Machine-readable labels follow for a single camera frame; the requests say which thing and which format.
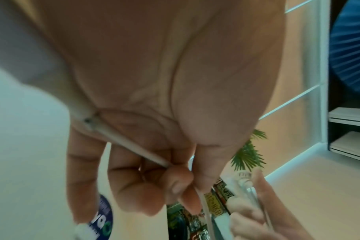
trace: hand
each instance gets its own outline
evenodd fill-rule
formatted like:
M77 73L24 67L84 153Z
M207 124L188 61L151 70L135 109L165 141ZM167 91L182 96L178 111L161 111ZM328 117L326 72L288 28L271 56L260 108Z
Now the hand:
M41 0L34 7L100 116L176 165L166 170L113 144L108 177L119 206L154 215L179 198L199 212L191 184L210 190L271 97L284 0ZM76 222L97 210L107 141L72 120L67 193Z
M264 215L243 198L230 198L231 232L235 240L313 240L296 217L284 206L263 177L260 168L254 168L252 182L259 201L267 210L275 232L264 224Z

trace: blue fan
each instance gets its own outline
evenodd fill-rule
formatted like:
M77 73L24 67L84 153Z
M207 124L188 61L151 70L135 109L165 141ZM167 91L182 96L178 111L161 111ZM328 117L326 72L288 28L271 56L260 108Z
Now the blue fan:
M330 34L330 65L342 82L360 93L360 0L348 0Z

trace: sticker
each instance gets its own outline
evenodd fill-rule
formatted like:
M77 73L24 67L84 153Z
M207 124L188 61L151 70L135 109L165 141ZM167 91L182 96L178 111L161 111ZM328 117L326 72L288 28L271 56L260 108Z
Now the sticker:
M100 194L100 204L96 216L88 224L76 227L76 237L80 240L108 240L113 229L113 212L109 201Z

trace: shelf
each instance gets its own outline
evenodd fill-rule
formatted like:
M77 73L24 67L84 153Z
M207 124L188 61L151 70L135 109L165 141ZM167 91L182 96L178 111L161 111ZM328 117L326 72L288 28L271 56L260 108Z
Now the shelf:
M349 132L330 144L330 150L360 160L360 132Z
M360 108L336 108L329 112L329 122L360 126Z

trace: floor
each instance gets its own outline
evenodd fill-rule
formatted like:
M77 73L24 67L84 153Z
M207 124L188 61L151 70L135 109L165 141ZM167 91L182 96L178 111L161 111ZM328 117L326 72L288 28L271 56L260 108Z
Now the floor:
M316 240L360 239L360 161L318 144L266 179Z

